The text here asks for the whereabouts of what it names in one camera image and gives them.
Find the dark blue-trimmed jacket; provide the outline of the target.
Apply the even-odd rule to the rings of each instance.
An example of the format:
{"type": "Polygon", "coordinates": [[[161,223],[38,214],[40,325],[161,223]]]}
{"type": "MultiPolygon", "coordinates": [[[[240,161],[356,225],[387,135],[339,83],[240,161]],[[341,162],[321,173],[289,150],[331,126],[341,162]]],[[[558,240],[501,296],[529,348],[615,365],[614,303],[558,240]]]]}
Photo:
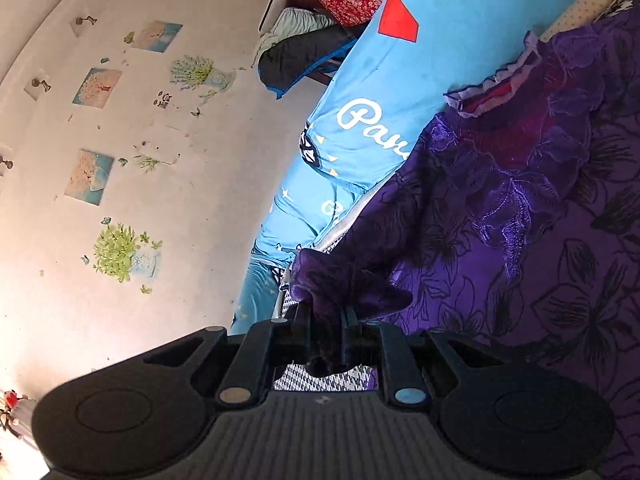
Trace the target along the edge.
{"type": "Polygon", "coordinates": [[[304,78],[327,86],[367,26],[332,25],[286,38],[258,58],[258,77],[277,99],[304,78]]]}

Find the purple floral garment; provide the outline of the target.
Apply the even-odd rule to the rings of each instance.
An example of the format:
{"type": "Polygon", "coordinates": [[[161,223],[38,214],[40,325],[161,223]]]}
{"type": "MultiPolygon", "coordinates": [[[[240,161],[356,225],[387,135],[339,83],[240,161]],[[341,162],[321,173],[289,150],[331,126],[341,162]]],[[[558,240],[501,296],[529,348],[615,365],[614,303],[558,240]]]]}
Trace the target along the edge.
{"type": "Polygon", "coordinates": [[[291,294],[312,362],[349,363],[342,315],[443,330],[584,382],[616,419],[600,475],[639,474],[639,11],[525,40],[449,95],[407,161],[291,294]]]}

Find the blue cartoon sofa back cover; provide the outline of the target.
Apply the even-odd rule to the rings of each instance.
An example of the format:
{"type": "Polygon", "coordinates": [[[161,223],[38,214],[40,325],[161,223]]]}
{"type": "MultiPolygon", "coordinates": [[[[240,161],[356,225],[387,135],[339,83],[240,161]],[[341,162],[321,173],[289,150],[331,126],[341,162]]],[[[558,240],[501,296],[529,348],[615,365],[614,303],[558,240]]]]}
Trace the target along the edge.
{"type": "Polygon", "coordinates": [[[272,315],[274,272],[343,229],[410,155],[452,89],[477,84],[543,35],[592,20],[611,0],[384,0],[308,117],[300,152],[250,252],[231,325],[272,315]]]}

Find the light green striped cloth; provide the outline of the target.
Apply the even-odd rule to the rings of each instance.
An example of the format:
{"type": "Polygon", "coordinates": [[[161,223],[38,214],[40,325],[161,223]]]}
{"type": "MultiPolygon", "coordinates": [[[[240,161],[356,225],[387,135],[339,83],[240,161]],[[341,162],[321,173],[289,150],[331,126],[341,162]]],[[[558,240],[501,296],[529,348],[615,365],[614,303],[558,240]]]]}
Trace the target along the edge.
{"type": "Polygon", "coordinates": [[[265,51],[285,39],[333,25],[336,25],[336,21],[326,14],[304,9],[285,8],[268,32],[260,36],[256,55],[261,56],[265,51]]]}

